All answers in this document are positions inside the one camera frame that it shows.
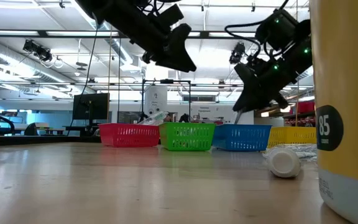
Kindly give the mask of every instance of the computer screen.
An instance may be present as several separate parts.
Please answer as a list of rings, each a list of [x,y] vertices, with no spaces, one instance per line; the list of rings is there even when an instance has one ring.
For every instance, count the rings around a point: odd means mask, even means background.
[[[107,119],[109,113],[109,93],[85,94],[74,96],[73,119]]]

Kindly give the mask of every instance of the metal frame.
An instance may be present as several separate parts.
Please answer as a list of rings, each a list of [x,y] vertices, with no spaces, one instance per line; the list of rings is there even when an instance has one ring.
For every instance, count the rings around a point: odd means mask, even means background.
[[[36,32],[38,35],[34,34],[15,34],[14,32]],[[49,32],[64,32],[68,35],[50,35]],[[17,30],[17,29],[0,29],[0,37],[23,37],[23,38],[60,38],[60,39],[66,39],[66,38],[76,38],[76,39],[94,39],[94,35],[85,35],[87,32],[95,33],[95,30]],[[124,35],[122,32],[118,30],[113,30],[112,38],[118,39],[128,39],[126,35]],[[190,34],[199,34],[199,35],[190,35],[187,39],[230,39],[230,40],[239,40],[237,37],[228,36],[226,32],[217,30],[194,30],[191,31]],[[222,34],[227,36],[213,36],[210,35],[213,34]],[[238,35],[242,34],[255,34],[255,32],[235,32]],[[97,39],[105,39],[110,37],[110,30],[99,30],[98,36],[96,36]]]
[[[191,119],[191,81],[190,80],[169,80],[169,81],[172,81],[172,82],[177,82],[180,84],[181,86],[181,83],[187,83],[189,84],[189,119]],[[161,85],[165,85],[165,86],[169,86],[169,84],[171,83],[161,83],[161,80],[146,80],[146,79],[143,79],[142,80],[142,114],[144,114],[144,85],[147,83],[147,82],[152,82],[152,85],[155,85],[154,83],[155,82],[160,82]]]
[[[0,84],[9,84],[9,85],[85,85],[85,83],[70,83],[70,82],[63,82],[63,83],[47,83],[47,82],[4,82],[1,81]],[[118,86],[119,83],[89,83],[87,86]],[[142,86],[141,83],[120,83],[120,86]],[[157,84],[157,85],[163,85],[168,87],[181,87],[180,84]],[[244,84],[212,84],[212,83],[194,83],[190,84],[192,87],[244,87]],[[292,87],[292,88],[298,88],[298,85],[287,85],[286,87]],[[313,85],[300,85],[300,88],[314,88]]]

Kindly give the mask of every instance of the wooden table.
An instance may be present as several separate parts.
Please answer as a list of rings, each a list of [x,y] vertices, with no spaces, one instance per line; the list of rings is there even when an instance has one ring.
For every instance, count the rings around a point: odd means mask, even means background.
[[[0,224],[347,223],[322,201],[315,163],[278,179],[257,152],[0,147]]]

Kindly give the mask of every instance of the plastic bottle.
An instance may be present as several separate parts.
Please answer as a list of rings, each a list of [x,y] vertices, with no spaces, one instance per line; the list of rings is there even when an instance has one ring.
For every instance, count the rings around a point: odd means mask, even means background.
[[[358,1],[310,1],[319,188],[358,223]]]

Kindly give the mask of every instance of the person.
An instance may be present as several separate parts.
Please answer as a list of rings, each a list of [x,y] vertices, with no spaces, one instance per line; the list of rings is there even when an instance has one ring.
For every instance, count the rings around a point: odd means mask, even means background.
[[[182,122],[189,123],[189,116],[187,114],[184,114],[180,117],[179,123],[182,123]]]
[[[172,122],[171,113],[168,112],[167,117],[164,118],[164,122]]]

